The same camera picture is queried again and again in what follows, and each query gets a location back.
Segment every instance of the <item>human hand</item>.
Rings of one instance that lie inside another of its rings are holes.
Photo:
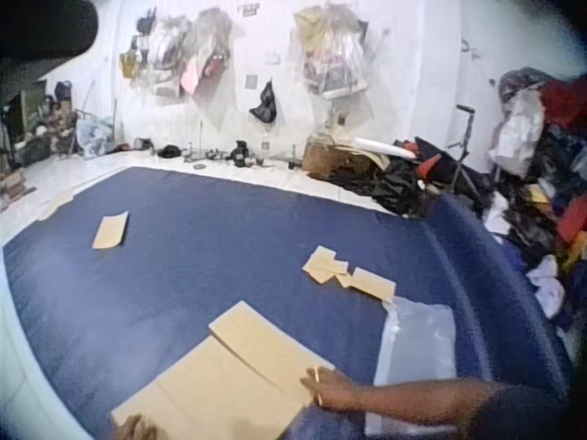
[[[147,426],[140,414],[127,418],[122,426],[116,429],[115,440],[157,440],[156,426]]]
[[[307,377],[300,381],[317,402],[321,401],[321,406],[336,411],[359,409],[359,387],[344,374],[320,367],[316,381],[316,371],[313,368],[307,369],[306,373]]]

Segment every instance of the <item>pencil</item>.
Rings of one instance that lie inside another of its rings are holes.
[[[320,383],[320,376],[318,376],[318,365],[314,365],[314,379],[316,380],[316,383]],[[322,406],[322,396],[320,393],[318,393],[317,398],[318,405]]]

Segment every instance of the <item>blue mat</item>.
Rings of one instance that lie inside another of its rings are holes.
[[[92,250],[102,216],[126,210],[123,245]],[[208,323],[240,300],[353,379],[372,383],[385,312],[335,282],[313,283],[301,267],[317,245],[396,281],[396,295],[452,307],[461,376],[566,392],[570,362],[536,300],[493,238],[446,197],[426,221],[410,221],[133,168],[76,195],[4,252],[41,368],[88,432],[104,438],[109,411],[206,338]],[[488,263],[497,267],[470,274]],[[362,430],[361,415],[313,408],[286,438],[354,439]]]

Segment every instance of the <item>white tiled floor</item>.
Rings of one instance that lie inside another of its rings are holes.
[[[37,190],[0,214],[0,244],[3,247],[34,222],[42,207],[57,193],[70,188],[79,193],[133,166],[271,186],[386,213],[369,197],[359,197],[329,183],[312,180],[299,170],[287,170],[282,162],[274,162],[273,168],[252,169],[238,169],[231,162],[199,163],[205,163],[206,168],[194,170],[193,164],[184,163],[181,158],[159,159],[148,152],[118,153],[89,161],[78,157],[65,160],[53,157],[36,163],[24,172],[27,185]],[[0,306],[0,420],[3,427],[23,440],[89,439],[59,400],[33,356],[12,303],[3,253],[0,253]]]

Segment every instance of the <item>red cloth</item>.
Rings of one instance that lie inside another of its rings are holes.
[[[559,236],[570,245],[587,226],[587,194],[575,197],[557,226]]]
[[[548,123],[573,130],[587,122],[587,78],[551,81],[542,89],[541,99]]]

